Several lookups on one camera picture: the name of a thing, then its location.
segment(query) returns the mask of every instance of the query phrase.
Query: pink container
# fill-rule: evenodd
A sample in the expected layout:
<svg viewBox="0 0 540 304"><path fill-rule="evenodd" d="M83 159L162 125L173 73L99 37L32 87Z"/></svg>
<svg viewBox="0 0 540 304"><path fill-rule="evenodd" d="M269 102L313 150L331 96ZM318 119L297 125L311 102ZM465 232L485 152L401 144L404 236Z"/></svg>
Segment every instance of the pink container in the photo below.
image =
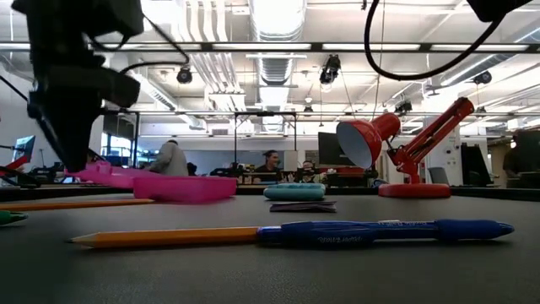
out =
<svg viewBox="0 0 540 304"><path fill-rule="evenodd" d="M158 173L150 171L114 167L106 161L98 161L95 164L86 165L85 170L77 173L66 172L66 175L122 189L133 189L133 179L136 177L163 177Z"/></svg>
<svg viewBox="0 0 540 304"><path fill-rule="evenodd" d="M204 203L236 194L236 179L204 176L137 177L133 180L135 198L174 203Z"/></svg>
<svg viewBox="0 0 540 304"><path fill-rule="evenodd" d="M69 176L111 187L133 189L135 198L174 203L202 203L229 198L236 193L236 179L228 177L162 176L138 169L113 167L106 161L87 165Z"/></svg>

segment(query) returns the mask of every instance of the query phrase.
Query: lamp base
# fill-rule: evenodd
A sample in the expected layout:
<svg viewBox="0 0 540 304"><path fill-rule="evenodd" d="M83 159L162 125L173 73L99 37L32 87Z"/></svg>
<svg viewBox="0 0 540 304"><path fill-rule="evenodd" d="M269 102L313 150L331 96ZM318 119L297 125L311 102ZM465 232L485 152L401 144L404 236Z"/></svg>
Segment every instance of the lamp base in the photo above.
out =
<svg viewBox="0 0 540 304"><path fill-rule="evenodd" d="M384 184L379 196L385 198L449 198L450 187L445 184Z"/></svg>

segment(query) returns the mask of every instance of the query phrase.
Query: teal case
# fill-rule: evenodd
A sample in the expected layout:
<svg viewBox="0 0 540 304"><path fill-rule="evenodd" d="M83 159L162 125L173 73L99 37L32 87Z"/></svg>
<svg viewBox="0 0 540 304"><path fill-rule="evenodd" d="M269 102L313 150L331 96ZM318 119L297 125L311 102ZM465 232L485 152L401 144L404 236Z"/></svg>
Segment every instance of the teal case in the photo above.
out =
<svg viewBox="0 0 540 304"><path fill-rule="evenodd" d="M326 187L317 183L285 183L268 186L264 196L271 200L317 201L324 199Z"/></svg>

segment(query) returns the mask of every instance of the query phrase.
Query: dark gray tabletop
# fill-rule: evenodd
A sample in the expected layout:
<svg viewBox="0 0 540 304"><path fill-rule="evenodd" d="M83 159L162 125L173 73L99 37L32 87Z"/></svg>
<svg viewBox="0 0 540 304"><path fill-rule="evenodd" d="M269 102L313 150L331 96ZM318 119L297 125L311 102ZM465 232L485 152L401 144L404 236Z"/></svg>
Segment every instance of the dark gray tabletop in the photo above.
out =
<svg viewBox="0 0 540 304"><path fill-rule="evenodd" d="M540 203L483 198L414 201L329 197L336 214L269 213L262 197L220 204L31 212L0 227L0 303L540 302ZM490 219L499 242L386 242L310 251L252 245L83 249L62 240L98 231L277 225L297 220Z"/></svg>

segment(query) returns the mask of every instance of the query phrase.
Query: pencil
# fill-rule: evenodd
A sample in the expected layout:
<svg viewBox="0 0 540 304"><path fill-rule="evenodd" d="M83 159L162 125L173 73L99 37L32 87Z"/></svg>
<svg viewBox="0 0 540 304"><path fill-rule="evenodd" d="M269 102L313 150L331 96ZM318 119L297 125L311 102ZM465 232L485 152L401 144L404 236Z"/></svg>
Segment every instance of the pencil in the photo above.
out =
<svg viewBox="0 0 540 304"><path fill-rule="evenodd" d="M101 232L79 236L69 243L93 248L158 247L233 242L255 242L259 227L185 229L169 231Z"/></svg>
<svg viewBox="0 0 540 304"><path fill-rule="evenodd" d="M0 210L4 211L39 211L56 209L78 209L93 207L114 207L128 206L138 204L151 204L152 199L124 199L124 200L105 200L89 202L68 202L68 203L37 203L37 204L0 204Z"/></svg>

